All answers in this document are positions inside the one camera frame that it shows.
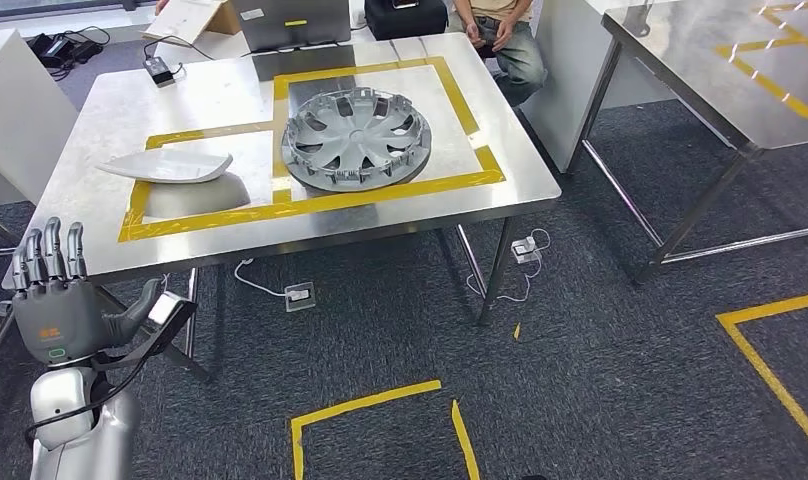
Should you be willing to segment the person's left hand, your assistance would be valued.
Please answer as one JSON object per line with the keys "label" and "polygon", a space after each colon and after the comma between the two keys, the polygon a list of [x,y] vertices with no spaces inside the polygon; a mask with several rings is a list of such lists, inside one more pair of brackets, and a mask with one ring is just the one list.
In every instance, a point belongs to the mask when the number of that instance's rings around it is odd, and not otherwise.
{"label": "person's left hand", "polygon": [[493,52],[498,52],[506,47],[513,36],[515,24],[516,21],[511,17],[507,17],[499,22],[495,40],[492,45]]}

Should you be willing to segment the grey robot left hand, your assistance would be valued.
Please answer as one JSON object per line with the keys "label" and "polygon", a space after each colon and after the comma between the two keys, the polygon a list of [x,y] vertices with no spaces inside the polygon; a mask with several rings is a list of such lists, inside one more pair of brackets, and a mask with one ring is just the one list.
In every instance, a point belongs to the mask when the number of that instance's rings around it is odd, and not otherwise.
{"label": "grey robot left hand", "polygon": [[12,311],[28,351],[45,365],[63,365],[130,343],[163,293],[148,280],[136,302],[120,313],[101,309],[98,288],[87,278],[83,224],[61,220],[33,228],[12,256]]}

